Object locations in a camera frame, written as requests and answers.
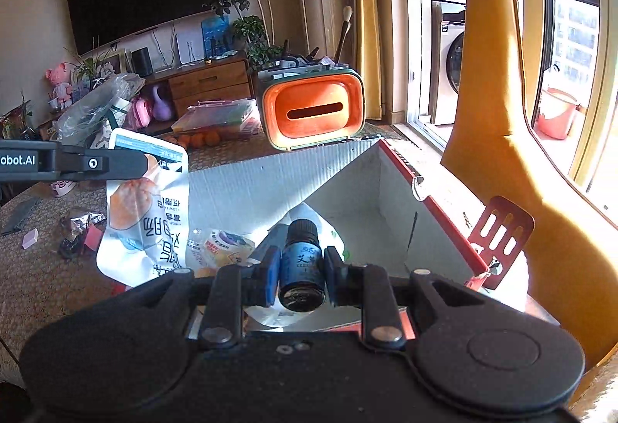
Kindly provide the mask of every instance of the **curtain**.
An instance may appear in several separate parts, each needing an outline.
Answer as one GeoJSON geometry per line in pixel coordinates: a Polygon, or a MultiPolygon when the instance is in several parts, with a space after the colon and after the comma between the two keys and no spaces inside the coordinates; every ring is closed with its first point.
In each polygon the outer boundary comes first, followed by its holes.
{"type": "Polygon", "coordinates": [[[378,0],[353,0],[352,26],[356,43],[356,70],[365,86],[365,110],[369,119],[382,119],[382,73],[378,0]]]}

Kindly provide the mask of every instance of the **pink bucket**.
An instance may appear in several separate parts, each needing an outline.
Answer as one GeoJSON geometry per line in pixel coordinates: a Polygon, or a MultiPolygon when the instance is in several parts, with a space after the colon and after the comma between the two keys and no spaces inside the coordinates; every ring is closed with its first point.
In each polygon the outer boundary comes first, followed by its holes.
{"type": "Polygon", "coordinates": [[[541,93],[540,106],[537,130],[554,139],[566,139],[576,115],[577,99],[557,88],[547,88],[541,93]]]}

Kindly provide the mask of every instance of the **washing machine door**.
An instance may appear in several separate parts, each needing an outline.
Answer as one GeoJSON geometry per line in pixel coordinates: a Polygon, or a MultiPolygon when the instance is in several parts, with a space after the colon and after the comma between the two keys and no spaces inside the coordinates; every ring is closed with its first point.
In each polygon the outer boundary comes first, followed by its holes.
{"type": "Polygon", "coordinates": [[[462,72],[462,51],[464,47],[464,33],[453,39],[449,52],[446,55],[446,77],[455,92],[459,93],[459,78],[462,72]]]}

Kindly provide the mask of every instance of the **washing machine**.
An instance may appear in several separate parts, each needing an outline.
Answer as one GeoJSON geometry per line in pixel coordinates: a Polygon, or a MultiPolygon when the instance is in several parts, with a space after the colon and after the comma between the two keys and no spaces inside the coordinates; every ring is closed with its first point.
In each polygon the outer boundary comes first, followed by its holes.
{"type": "Polygon", "coordinates": [[[455,122],[465,28],[465,5],[441,2],[440,6],[440,42],[435,41],[432,63],[438,73],[432,73],[433,97],[430,97],[431,123],[437,126],[455,122]]]}

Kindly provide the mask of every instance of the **yellow chair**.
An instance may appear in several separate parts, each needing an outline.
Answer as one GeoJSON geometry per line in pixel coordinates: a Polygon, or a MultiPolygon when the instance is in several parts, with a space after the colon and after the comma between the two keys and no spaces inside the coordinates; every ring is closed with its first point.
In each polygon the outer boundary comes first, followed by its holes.
{"type": "Polygon", "coordinates": [[[618,231],[549,161],[524,114],[515,0],[467,0],[457,117],[442,164],[483,202],[535,219],[530,295],[581,343],[586,368],[618,343],[618,231]]]}

